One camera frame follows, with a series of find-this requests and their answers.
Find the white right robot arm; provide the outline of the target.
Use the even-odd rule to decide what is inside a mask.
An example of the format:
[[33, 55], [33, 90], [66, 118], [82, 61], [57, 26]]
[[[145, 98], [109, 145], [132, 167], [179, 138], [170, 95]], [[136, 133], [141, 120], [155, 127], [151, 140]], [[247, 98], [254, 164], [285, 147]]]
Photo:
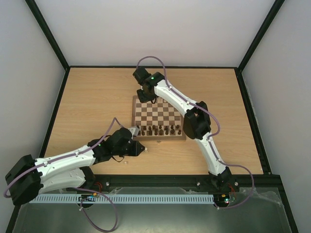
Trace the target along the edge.
[[133, 77], [140, 85], [140, 89], [137, 90], [140, 102], [162, 98], [183, 116], [183, 131], [188, 138], [195, 140], [198, 144], [208, 165], [211, 184], [216, 190], [223, 190], [227, 187], [231, 171], [224, 164], [213, 141], [207, 104], [188, 98], [175, 89], [166, 76], [159, 72], [151, 74], [145, 68], [138, 67]]

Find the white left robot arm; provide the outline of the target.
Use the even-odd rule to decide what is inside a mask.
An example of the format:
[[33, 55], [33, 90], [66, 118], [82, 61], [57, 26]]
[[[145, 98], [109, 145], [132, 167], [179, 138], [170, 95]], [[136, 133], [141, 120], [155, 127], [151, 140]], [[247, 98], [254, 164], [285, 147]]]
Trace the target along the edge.
[[138, 156], [145, 147], [134, 138], [136, 128], [120, 128], [112, 135], [94, 139], [82, 147], [60, 155], [36, 158], [21, 157], [5, 176], [4, 197], [13, 205], [23, 205], [39, 194], [57, 189], [90, 189], [95, 183], [92, 165], [109, 161], [114, 156]]

